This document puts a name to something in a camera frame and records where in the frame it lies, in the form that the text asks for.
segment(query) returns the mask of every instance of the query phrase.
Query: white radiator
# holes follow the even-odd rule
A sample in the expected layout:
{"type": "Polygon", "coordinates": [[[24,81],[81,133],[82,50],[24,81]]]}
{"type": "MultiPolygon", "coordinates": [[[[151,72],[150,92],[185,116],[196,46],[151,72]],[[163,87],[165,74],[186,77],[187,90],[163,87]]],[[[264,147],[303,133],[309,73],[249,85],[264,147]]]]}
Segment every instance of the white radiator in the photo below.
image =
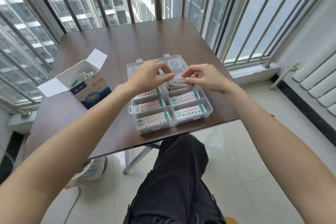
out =
{"type": "Polygon", "coordinates": [[[294,74],[293,80],[336,117],[336,52],[315,55],[294,74]]]}

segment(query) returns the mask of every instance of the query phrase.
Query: black pants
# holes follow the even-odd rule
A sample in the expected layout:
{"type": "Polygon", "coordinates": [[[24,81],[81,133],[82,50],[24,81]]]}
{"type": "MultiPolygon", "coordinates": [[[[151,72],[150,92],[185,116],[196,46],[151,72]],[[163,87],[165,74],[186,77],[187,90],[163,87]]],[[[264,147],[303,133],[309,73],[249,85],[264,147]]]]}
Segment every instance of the black pants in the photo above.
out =
{"type": "Polygon", "coordinates": [[[124,224],[225,223],[201,180],[208,161],[204,144],[190,134],[164,140],[124,224]]]}

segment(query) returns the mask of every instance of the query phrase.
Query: open cardboard box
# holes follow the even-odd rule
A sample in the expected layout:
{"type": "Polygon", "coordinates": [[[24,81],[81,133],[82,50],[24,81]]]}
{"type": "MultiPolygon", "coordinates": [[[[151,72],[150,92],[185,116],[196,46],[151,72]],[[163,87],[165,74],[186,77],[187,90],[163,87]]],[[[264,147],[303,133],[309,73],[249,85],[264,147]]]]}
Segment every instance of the open cardboard box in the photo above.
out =
{"type": "Polygon", "coordinates": [[[106,58],[106,54],[94,49],[86,60],[80,61],[55,78],[41,84],[38,89],[46,97],[70,90],[87,109],[90,109],[111,93],[111,89],[100,73],[106,58]],[[71,82],[78,73],[91,71],[94,72],[92,76],[71,87],[71,82]]]}

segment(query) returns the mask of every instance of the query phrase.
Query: metal table frame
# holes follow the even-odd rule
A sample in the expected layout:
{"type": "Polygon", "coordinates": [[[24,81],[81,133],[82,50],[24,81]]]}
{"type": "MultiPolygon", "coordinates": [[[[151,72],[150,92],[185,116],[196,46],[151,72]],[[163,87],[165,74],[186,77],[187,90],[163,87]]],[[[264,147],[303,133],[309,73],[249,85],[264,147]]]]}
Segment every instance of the metal table frame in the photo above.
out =
{"type": "Polygon", "coordinates": [[[125,150],[125,163],[126,167],[123,170],[123,174],[127,174],[140,160],[142,160],[152,149],[160,149],[161,142],[149,143],[145,145],[145,148],[131,161],[129,156],[130,150],[125,150]]]}

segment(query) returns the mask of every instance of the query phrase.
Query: dark brown table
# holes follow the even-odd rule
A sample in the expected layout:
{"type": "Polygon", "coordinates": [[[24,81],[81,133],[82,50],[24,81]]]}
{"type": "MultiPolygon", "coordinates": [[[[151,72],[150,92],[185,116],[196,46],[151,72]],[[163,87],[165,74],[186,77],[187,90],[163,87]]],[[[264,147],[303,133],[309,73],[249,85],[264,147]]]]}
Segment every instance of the dark brown table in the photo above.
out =
{"type": "MultiPolygon", "coordinates": [[[[223,75],[232,79],[187,18],[67,33],[61,39],[50,79],[86,59],[95,48],[108,55],[101,72],[111,90],[127,81],[127,64],[136,62],[138,58],[144,61],[162,58],[165,53],[171,56],[181,55],[187,65],[213,64],[223,75]]],[[[127,104],[90,157],[112,154],[239,118],[231,103],[222,94],[206,89],[204,91],[214,109],[208,118],[145,135],[139,135],[135,131],[133,116],[128,113],[127,104]]],[[[43,97],[24,158],[85,111],[86,108],[69,91],[48,98],[43,97]]]]}

